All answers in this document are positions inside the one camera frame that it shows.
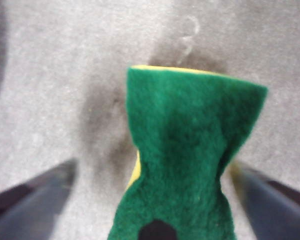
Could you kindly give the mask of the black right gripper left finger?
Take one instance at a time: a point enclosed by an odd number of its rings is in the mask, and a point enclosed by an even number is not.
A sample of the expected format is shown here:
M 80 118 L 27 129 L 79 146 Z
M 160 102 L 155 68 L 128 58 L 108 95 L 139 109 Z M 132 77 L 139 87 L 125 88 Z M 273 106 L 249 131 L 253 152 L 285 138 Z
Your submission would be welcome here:
M 0 192 L 0 240 L 48 240 L 71 194 L 77 161 L 66 160 Z

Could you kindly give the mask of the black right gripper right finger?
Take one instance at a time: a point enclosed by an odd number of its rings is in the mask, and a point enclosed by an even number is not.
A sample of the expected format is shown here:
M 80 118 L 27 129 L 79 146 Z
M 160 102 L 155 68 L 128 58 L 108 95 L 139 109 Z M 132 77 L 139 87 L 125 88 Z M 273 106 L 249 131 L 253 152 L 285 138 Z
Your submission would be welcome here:
M 300 240 L 300 191 L 243 162 L 233 164 L 233 185 L 258 240 Z

